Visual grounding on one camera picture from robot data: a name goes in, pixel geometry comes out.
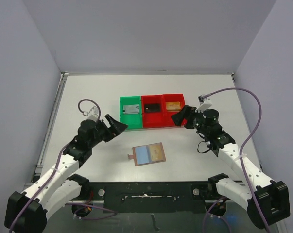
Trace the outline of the blue credit card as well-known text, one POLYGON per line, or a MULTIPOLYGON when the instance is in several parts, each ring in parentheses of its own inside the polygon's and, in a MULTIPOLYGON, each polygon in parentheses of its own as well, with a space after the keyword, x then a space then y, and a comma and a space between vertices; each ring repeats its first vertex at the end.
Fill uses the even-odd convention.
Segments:
POLYGON ((137 165, 144 165, 150 163, 149 149, 147 146, 135 147, 135 156, 137 165))

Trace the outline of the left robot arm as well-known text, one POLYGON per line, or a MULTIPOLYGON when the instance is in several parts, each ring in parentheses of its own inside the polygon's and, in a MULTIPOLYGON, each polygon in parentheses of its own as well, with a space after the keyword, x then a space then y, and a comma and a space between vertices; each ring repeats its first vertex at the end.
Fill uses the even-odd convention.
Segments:
POLYGON ((78 196, 89 196, 88 179, 76 171, 96 145, 111 141, 128 127, 109 114, 105 118, 109 125, 99 119, 82 121, 77 135, 60 150, 55 164, 30 187, 9 197, 4 225, 11 233, 41 233, 61 207, 78 196))

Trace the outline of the green plastic bin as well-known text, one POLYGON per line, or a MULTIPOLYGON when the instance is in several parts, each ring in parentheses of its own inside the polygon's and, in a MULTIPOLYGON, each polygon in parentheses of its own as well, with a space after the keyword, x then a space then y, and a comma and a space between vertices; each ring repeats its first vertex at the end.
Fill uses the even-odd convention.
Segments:
POLYGON ((120 97, 120 122, 127 130, 143 128, 141 96, 120 97))

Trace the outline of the red plastic double bin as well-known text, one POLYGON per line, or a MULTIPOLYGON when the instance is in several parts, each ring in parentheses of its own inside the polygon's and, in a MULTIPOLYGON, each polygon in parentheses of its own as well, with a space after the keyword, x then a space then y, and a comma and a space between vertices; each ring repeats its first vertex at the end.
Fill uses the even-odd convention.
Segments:
POLYGON ((181 109, 185 106, 185 98, 181 93, 178 94, 161 94, 161 95, 144 95, 142 101, 142 120, 144 128, 165 128, 174 127, 175 124, 171 119, 173 114, 179 111, 167 111, 165 102, 179 101, 181 109), (146 113, 144 105, 148 103, 160 103, 161 111, 156 113, 146 113))

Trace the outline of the brown leather card holder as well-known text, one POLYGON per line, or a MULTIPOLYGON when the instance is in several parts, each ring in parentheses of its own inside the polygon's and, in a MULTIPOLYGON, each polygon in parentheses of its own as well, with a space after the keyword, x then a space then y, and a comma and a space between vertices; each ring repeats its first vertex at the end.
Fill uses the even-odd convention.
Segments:
POLYGON ((162 142, 132 147, 132 154, 127 158, 133 160, 135 166, 144 166, 166 161, 162 142))

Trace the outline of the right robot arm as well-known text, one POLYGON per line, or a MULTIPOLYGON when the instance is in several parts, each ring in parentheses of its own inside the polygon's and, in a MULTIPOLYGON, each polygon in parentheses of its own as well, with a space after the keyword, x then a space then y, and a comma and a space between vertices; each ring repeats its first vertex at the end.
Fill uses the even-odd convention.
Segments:
POLYGON ((208 179, 211 190, 237 203, 247 211, 252 223, 259 229, 282 221, 291 215, 289 190, 282 182, 275 182, 258 168, 236 141, 219 124, 219 112, 214 109, 199 111, 185 105, 171 116, 176 126, 186 121, 186 129, 195 129, 216 157, 226 163, 245 183, 235 183, 225 174, 208 179))

